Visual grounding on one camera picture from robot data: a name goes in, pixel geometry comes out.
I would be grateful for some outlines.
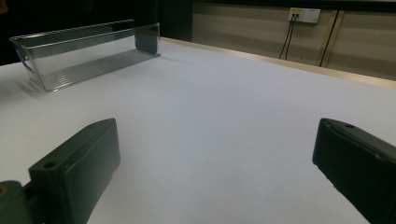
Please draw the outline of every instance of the wire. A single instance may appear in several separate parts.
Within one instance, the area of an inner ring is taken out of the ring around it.
[[[288,30],[288,35],[286,35],[285,43],[283,44],[283,48],[282,48],[282,51],[280,52],[279,59],[282,57],[283,50],[285,49],[286,43],[288,42],[289,34],[290,34],[290,29],[291,29],[291,26],[292,26],[292,24],[293,24],[294,17],[297,18],[297,15],[296,15],[296,14],[293,14],[293,15],[291,16],[291,20],[290,20],[290,24],[289,24],[289,30]]]
[[[298,16],[299,15],[296,15],[296,17],[294,18],[294,21],[291,23],[291,32],[290,32],[289,44],[288,44],[288,47],[286,48],[286,56],[285,56],[285,60],[286,61],[288,60],[288,53],[289,53],[291,37],[293,36],[294,23],[296,22]]]

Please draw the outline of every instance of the clear plastic container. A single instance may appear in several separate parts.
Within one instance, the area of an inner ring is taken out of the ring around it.
[[[160,24],[134,21],[11,37],[30,78],[46,91],[160,56]]]

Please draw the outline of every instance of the beige wall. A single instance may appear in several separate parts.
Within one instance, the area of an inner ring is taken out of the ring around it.
[[[289,28],[289,10],[194,4],[192,42],[277,58]],[[396,14],[346,12],[340,22],[326,66],[396,79]],[[288,60],[317,65],[331,28],[330,10],[321,10],[317,24],[296,23]]]
[[[327,67],[396,79],[396,14],[346,12]]]

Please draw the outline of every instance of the white table surface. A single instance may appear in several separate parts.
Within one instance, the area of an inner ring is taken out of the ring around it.
[[[396,90],[162,42],[160,58],[44,93],[0,67],[0,180],[115,118],[121,166],[90,224],[367,223],[312,161],[321,118],[396,145]]]

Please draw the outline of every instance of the power socket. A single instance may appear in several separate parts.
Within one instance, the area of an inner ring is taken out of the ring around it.
[[[320,9],[306,8],[303,15],[303,22],[317,23]]]
[[[291,7],[289,13],[289,21],[291,21],[291,19],[293,18],[293,14],[297,16],[295,21],[303,21],[304,11],[305,9],[302,7]]]

